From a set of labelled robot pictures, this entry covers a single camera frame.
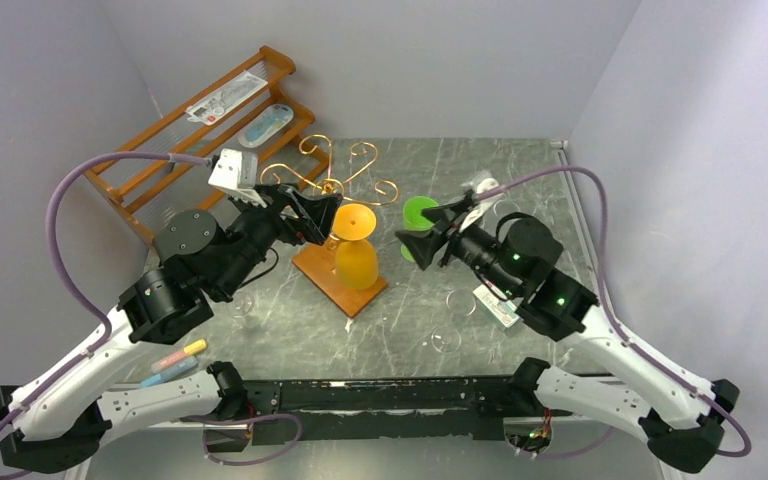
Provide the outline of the orange plastic wine glass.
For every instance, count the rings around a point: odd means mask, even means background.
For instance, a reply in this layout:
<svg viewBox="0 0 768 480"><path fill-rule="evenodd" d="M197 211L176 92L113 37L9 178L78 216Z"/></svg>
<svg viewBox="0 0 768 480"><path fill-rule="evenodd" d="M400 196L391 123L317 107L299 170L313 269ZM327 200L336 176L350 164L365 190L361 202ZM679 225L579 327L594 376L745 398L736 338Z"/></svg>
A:
<svg viewBox="0 0 768 480"><path fill-rule="evenodd" d="M366 289L379 277L375 248L368 238L377 226L370 207L350 203L337 210L332 234L338 239L335 250L335 273L346 287Z"/></svg>

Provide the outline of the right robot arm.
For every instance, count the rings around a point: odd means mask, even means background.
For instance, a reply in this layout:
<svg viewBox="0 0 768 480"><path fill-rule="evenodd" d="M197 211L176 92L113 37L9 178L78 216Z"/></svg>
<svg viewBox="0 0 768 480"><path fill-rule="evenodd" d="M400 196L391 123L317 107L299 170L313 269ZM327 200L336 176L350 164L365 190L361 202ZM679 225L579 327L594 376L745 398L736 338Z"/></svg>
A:
<svg viewBox="0 0 768 480"><path fill-rule="evenodd" d="M566 349L583 350L621 382L607 385L527 358L509 380L513 408L589 417L640 439L679 471L701 472L720 452L739 388L646 352L647 342L610 320L596 294L556 268L563 246L541 221L514 212L488 233L471 220L477 210L471 197L427 208L422 215L429 229L395 236L422 270L437 253L443 255L439 266L463 262L498 298L517 301L515 315L524 325Z"/></svg>

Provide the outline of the green plastic wine glass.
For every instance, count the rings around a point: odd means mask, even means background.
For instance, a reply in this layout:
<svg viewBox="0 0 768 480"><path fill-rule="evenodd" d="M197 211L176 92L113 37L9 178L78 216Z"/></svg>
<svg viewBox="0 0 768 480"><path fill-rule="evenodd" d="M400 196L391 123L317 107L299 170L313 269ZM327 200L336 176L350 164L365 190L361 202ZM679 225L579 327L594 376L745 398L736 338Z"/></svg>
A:
<svg viewBox="0 0 768 480"><path fill-rule="evenodd" d="M438 207L439 203L427 196L409 198L402 210L403 229L408 231L425 231L431 229L434 223L423 216L428 208Z"/></svg>

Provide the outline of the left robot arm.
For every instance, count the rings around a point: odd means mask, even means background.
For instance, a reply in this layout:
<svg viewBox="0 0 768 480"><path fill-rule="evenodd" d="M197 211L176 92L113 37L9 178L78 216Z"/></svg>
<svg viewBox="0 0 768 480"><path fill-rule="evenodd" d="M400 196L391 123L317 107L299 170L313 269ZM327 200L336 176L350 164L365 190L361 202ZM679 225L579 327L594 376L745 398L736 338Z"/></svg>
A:
<svg viewBox="0 0 768 480"><path fill-rule="evenodd" d="M155 237L159 265L119 298L102 324L37 379L0 386L0 456L13 477L58 473L146 427L195 418L249 418L252 407L233 364L217 361L181 379L120 390L141 359L176 344L260 277L274 244L323 244L342 196L309 197L291 184L258 185L236 200L228 228L204 210L176 215Z"/></svg>

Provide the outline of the clear wine glass back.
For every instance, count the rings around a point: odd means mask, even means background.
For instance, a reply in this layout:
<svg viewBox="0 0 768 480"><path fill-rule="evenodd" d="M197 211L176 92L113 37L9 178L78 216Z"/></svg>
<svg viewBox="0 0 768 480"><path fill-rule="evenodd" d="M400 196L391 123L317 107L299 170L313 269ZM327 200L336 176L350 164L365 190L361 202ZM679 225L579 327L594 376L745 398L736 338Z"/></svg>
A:
<svg viewBox="0 0 768 480"><path fill-rule="evenodd" d="M492 207L494 216L501 220L505 216L520 212L518 204L512 200L499 200Z"/></svg>

